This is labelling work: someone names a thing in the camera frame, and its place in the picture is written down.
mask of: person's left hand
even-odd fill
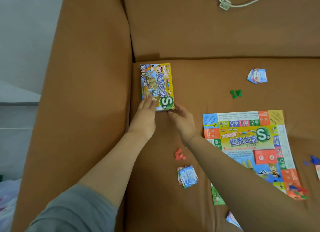
[[[156,129],[156,104],[151,95],[141,101],[138,111],[129,125],[128,133],[137,133],[146,141],[152,137]]]

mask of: white wall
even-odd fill
[[[40,94],[62,0],[0,0],[0,80]]]
[[[0,102],[39,102],[40,94],[0,81]]]

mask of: gray shirt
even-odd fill
[[[118,208],[83,185],[74,185],[53,199],[26,232],[114,231]]]

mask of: sofa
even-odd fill
[[[309,190],[297,209],[316,219],[320,181],[304,161],[320,156],[319,11],[317,0],[261,0],[228,11],[217,0],[63,0],[12,232],[25,230],[120,140],[141,101],[140,64],[168,62],[175,100],[193,113],[201,135],[205,113],[283,110]],[[265,68],[268,83],[247,81],[252,68]],[[241,98],[231,97],[235,89]],[[226,221],[226,205],[213,205],[210,181],[166,112],[155,121],[115,230],[240,231]],[[174,159],[178,148],[186,160]],[[177,167],[190,164],[199,182],[183,189]]]

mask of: board game box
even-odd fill
[[[205,138],[222,152],[294,199],[301,186],[282,110],[203,114]],[[213,203],[225,204],[211,184]]]
[[[174,90],[170,63],[140,65],[142,99],[156,100],[156,111],[174,109]]]

